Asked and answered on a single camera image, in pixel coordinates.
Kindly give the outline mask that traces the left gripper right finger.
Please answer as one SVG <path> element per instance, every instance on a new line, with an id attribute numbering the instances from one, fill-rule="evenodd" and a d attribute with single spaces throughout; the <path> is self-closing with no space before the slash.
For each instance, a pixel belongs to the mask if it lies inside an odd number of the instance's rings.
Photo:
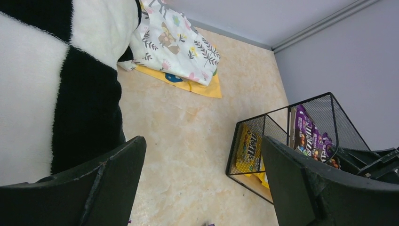
<path id="1" fill-rule="evenodd" d="M 261 151 L 279 225 L 398 225 L 397 184 L 335 169 L 272 137 Z"/>

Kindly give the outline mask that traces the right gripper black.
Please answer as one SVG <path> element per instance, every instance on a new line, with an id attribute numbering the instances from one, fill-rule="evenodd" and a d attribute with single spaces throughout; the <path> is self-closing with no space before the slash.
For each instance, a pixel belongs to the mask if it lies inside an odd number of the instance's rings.
<path id="1" fill-rule="evenodd" d="M 339 147 L 335 154 L 340 169 L 353 175 L 391 183 L 399 183 L 399 150 L 369 151 Z"/>

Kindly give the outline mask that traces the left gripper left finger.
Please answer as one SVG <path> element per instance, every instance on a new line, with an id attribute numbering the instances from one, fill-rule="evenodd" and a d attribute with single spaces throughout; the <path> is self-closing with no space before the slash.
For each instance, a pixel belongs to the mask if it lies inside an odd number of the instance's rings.
<path id="1" fill-rule="evenodd" d="M 2 186 L 3 226 L 126 226 L 146 153 L 137 136 L 120 147 L 36 183 Z"/>

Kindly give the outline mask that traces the brown M&M bag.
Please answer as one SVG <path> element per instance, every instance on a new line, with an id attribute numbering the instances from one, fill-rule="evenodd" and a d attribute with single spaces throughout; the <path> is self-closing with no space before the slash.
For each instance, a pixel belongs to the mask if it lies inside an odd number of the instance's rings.
<path id="1" fill-rule="evenodd" d="M 320 159 L 323 163 L 334 167 L 336 169 L 340 169 L 339 159 L 335 158 L 334 155 L 334 144 L 332 143 L 332 139 L 325 132 L 322 134 L 323 141 L 323 152 L 321 154 Z"/>

